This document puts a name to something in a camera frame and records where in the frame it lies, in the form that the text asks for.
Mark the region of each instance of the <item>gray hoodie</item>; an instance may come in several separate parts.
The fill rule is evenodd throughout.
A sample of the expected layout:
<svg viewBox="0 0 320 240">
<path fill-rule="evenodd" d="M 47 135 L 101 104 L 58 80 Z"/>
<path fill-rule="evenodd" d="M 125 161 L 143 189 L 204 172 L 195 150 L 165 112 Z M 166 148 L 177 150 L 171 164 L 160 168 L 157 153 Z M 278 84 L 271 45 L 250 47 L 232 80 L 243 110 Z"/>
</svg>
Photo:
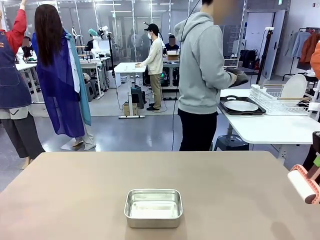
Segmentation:
<svg viewBox="0 0 320 240">
<path fill-rule="evenodd" d="M 232 84 L 224 71 L 223 34 L 213 18 L 204 12 L 192 14 L 174 27 L 181 41 L 179 109 L 192 114 L 213 114 L 220 90 Z"/>
</svg>

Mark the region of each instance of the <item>hood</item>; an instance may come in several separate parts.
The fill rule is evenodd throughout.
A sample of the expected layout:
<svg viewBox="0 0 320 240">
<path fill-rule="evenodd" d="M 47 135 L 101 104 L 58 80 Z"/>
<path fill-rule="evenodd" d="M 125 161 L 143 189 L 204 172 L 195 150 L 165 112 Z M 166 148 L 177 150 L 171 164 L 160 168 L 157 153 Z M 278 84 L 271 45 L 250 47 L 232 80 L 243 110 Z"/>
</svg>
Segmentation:
<svg viewBox="0 0 320 240">
<path fill-rule="evenodd" d="M 190 17 L 187 20 L 183 20 L 182 22 L 179 22 L 177 25 L 175 25 L 174 35 L 179 42 L 183 42 L 186 39 L 186 36 L 188 35 L 188 33 L 195 26 L 197 26 L 198 24 L 206 23 L 206 22 L 212 22 L 213 24 L 214 23 L 213 17 L 205 12 L 196 12 L 190 15 Z"/>
</svg>

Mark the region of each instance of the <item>open door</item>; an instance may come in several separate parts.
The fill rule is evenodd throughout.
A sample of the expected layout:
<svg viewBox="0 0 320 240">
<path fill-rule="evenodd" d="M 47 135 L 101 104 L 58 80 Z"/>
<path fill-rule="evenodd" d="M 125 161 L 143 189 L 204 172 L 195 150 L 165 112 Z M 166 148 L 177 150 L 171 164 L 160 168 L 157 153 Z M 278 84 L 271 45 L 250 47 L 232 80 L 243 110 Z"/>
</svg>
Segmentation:
<svg viewBox="0 0 320 240">
<path fill-rule="evenodd" d="M 277 11 L 274 15 L 274 22 L 272 26 L 274 27 L 274 31 L 273 31 L 273 34 L 271 35 L 270 45 L 266 55 L 264 68 L 262 71 L 262 75 L 267 80 L 270 80 L 272 69 L 274 68 L 275 59 L 276 59 L 277 51 L 279 48 L 281 30 L 285 20 L 285 13 L 286 13 L 286 10 L 280 10 L 280 11 Z"/>
</svg>

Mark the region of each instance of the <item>long dark hair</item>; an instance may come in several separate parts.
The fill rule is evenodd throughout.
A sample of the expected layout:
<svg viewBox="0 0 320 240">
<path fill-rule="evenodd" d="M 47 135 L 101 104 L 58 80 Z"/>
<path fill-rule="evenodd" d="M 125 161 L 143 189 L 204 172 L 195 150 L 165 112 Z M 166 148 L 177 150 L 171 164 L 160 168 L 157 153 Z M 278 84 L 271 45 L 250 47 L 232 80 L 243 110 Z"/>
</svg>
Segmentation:
<svg viewBox="0 0 320 240">
<path fill-rule="evenodd" d="M 51 65 L 54 55 L 61 50 L 61 37 L 64 32 L 57 9 L 50 4 L 38 6 L 34 15 L 34 28 L 38 57 L 43 65 Z"/>
</svg>

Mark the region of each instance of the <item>glass wall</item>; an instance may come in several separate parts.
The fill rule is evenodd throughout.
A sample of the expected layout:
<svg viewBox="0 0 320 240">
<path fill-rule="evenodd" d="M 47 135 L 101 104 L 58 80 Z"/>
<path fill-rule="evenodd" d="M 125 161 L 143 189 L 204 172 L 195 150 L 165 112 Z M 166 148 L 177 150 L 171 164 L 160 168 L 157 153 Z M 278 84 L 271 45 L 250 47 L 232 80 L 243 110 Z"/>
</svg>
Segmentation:
<svg viewBox="0 0 320 240">
<path fill-rule="evenodd" d="M 214 0 L 216 11 L 214 23 L 223 32 L 223 54 L 228 58 L 235 54 L 235 45 L 240 37 L 242 13 L 245 0 Z M 147 24 L 157 24 L 163 42 L 169 42 L 175 34 L 175 25 L 185 20 L 191 12 L 201 9 L 198 0 L 59 0 L 27 2 L 26 36 L 34 32 L 36 8 L 41 4 L 52 4 L 59 12 L 62 25 L 69 33 L 72 28 L 81 35 L 82 44 L 92 38 L 88 30 L 108 26 L 111 32 L 112 52 L 115 64 L 120 62 L 141 62 L 150 49 L 150 40 L 144 31 Z M 5 20 L 8 30 L 12 29 L 19 4 L 4 2 Z"/>
</svg>

